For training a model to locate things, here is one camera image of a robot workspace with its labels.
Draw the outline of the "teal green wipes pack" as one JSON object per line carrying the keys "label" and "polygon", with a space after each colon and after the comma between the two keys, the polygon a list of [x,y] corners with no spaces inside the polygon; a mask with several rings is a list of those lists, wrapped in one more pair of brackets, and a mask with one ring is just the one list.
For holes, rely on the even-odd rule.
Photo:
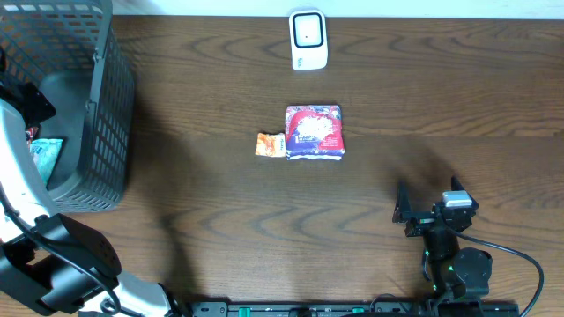
{"label": "teal green wipes pack", "polygon": [[33,162],[38,169],[41,180],[48,185],[49,178],[53,173],[59,152],[63,147],[62,139],[41,138],[32,141],[30,153]]}

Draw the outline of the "red purple sanitary pad pack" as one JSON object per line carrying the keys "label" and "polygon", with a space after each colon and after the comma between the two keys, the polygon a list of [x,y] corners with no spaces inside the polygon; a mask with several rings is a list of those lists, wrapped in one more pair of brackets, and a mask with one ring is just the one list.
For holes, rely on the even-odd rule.
{"label": "red purple sanitary pad pack", "polygon": [[339,105],[288,106],[285,118],[287,160],[336,160],[345,155]]}

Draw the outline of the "small orange tissue pack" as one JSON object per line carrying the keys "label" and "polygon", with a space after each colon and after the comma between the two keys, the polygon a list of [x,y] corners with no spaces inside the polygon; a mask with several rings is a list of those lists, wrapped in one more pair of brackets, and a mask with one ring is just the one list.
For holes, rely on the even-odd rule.
{"label": "small orange tissue pack", "polygon": [[255,154],[270,158],[283,158],[286,155],[285,134],[258,133]]}

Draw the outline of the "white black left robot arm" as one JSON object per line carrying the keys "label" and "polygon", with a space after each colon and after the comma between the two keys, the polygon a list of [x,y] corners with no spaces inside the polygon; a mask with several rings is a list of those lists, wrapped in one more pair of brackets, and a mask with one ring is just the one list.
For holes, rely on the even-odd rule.
{"label": "white black left robot arm", "polygon": [[29,222],[7,195],[5,216],[15,237],[1,246],[1,290],[43,316],[181,316],[178,302],[160,284],[122,272],[109,241],[63,214]]}

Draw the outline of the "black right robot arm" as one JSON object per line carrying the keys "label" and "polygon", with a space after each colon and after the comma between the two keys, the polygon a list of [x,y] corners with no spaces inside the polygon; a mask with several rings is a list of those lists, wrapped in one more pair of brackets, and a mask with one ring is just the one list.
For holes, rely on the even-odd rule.
{"label": "black right robot arm", "polygon": [[489,293],[493,259],[473,247],[461,248],[457,235],[472,225],[479,204],[457,178],[451,179],[451,190],[429,211],[416,211],[410,204],[404,183],[397,187],[392,217],[404,224],[407,237],[422,237],[424,278],[434,285],[432,298],[425,302],[432,316],[484,316],[481,299]]}

